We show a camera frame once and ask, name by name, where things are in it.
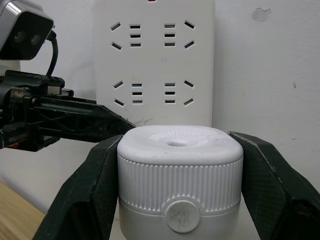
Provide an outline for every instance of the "electrical outlet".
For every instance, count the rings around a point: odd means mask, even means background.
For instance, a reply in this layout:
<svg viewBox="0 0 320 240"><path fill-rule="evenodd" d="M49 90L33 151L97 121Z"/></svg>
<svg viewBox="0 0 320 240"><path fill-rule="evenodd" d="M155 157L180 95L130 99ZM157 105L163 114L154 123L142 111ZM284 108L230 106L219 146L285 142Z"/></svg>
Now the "electrical outlet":
<svg viewBox="0 0 320 240"><path fill-rule="evenodd" d="M98 104L137 126L211 126L214 0L96 0Z"/></svg>

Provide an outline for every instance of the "white power strip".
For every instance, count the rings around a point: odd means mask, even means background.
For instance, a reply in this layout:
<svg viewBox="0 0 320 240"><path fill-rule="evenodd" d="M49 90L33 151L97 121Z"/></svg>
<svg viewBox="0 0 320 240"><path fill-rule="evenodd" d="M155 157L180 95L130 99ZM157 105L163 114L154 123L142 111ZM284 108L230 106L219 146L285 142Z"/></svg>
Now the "white power strip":
<svg viewBox="0 0 320 240"><path fill-rule="evenodd" d="M97 102L137 126L211 126L215 0L96 0Z"/></svg>

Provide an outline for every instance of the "wall stain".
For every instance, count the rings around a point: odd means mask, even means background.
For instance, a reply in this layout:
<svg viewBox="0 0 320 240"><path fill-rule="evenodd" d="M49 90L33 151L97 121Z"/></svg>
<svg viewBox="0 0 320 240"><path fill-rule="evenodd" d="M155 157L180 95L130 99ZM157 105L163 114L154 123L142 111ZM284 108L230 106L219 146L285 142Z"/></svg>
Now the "wall stain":
<svg viewBox="0 0 320 240"><path fill-rule="evenodd" d="M262 23L267 21L269 14L271 14L271 8L267 10L263 10L261 7L258 7L253 13L252 13L252 20L258 23Z"/></svg>

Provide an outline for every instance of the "white wall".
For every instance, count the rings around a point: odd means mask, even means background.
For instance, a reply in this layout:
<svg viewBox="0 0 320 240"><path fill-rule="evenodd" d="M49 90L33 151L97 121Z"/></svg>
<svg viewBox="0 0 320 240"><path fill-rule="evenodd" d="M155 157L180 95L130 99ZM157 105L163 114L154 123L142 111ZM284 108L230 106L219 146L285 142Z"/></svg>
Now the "white wall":
<svg viewBox="0 0 320 240"><path fill-rule="evenodd" d="M318 191L319 11L319 0L217 0L212 118L273 143Z"/></svg>
<svg viewBox="0 0 320 240"><path fill-rule="evenodd" d="M94 98L91 0L35 2L55 19L60 55L54 75L80 97ZM216 0L213 88L214 127L273 143L318 190L319 10L319 0ZM51 52L46 43L22 70L44 74ZM46 211L91 147L63 140L39 153L2 150L0 175ZM259 239L241 211L237 239Z"/></svg>

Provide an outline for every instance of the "black cable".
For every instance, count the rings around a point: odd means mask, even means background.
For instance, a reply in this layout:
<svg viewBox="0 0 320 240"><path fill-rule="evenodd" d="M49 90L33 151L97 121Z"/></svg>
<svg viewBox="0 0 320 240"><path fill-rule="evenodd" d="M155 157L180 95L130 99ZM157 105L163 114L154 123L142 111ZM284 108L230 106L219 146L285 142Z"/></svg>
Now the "black cable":
<svg viewBox="0 0 320 240"><path fill-rule="evenodd" d="M51 32L49 33L49 35L46 39L52 43L52 59L51 59L51 63L50 63L48 72L46 73L46 75L48 77L51 77L51 75L54 72L54 69L56 67L57 60L58 60L58 54L59 54L57 34L53 30L51 30Z"/></svg>

